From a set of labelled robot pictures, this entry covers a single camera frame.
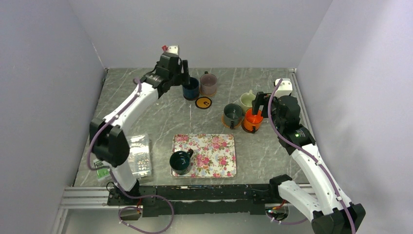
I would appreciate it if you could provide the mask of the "dark blue cup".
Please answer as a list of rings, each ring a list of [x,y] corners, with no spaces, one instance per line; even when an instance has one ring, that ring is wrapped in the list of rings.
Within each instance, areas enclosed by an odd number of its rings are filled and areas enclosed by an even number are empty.
[[[194,77],[189,78],[189,84],[183,85],[183,97],[187,100],[196,100],[199,97],[199,81]]]

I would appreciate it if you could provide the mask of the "pale green cup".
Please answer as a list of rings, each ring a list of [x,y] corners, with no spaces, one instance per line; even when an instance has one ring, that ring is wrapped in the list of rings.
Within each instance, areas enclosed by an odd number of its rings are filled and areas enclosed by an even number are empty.
[[[249,90],[246,93],[243,93],[240,97],[240,106],[245,114],[246,111],[250,108],[252,108],[252,101],[254,101],[256,98],[255,94],[253,93],[252,90]]]

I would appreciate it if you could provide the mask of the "lilac cup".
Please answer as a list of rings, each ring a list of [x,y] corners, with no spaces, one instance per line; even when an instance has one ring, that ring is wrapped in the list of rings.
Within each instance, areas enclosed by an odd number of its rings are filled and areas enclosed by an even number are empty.
[[[204,96],[213,96],[217,92],[217,77],[208,71],[200,77],[200,92]]]

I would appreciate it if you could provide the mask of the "orange cup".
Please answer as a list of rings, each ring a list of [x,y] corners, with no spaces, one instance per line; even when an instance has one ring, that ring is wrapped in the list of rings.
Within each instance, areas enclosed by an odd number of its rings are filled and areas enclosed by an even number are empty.
[[[242,121],[242,128],[245,132],[256,133],[263,121],[262,112],[258,110],[256,115],[252,114],[252,108],[248,109]]]

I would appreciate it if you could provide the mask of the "orange black-rimmed coaster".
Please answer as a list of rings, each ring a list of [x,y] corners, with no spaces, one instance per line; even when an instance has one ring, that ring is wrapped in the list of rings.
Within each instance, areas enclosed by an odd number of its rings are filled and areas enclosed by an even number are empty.
[[[211,105],[212,105],[212,100],[208,97],[199,97],[195,101],[195,106],[202,110],[210,108]]]

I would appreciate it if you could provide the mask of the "grey green cup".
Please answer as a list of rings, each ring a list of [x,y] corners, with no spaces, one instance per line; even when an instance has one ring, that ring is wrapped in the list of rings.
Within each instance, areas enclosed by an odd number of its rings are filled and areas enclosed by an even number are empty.
[[[230,103],[224,107],[223,114],[231,119],[236,119],[243,116],[243,111],[238,104]]]

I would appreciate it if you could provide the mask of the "dark green cup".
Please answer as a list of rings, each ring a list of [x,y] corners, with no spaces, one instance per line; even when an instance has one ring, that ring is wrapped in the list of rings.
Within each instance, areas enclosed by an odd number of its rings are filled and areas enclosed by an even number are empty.
[[[191,170],[191,157],[194,151],[189,149],[187,151],[176,151],[169,159],[171,169],[178,175],[185,175]]]

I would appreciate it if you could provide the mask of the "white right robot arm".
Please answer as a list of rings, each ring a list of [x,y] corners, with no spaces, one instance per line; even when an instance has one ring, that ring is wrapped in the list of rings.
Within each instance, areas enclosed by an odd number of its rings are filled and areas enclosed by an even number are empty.
[[[361,204],[351,201],[327,169],[315,139],[300,123],[297,99],[258,92],[251,113],[255,115],[259,110],[263,118],[269,119],[280,145],[300,166],[316,194],[312,197],[290,176],[279,175],[269,181],[269,198],[294,205],[310,221],[316,234],[356,233],[366,211]]]

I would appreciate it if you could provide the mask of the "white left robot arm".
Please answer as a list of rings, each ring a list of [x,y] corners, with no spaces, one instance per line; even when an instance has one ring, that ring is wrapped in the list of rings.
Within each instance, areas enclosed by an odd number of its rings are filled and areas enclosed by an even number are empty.
[[[128,157],[130,146],[127,134],[140,115],[154,104],[172,86],[188,85],[187,60],[178,52],[163,52],[154,69],[133,80],[136,88],[111,113],[93,118],[89,126],[90,146],[87,157],[94,154],[108,169],[121,199],[135,204],[140,198],[139,182],[132,174]]]

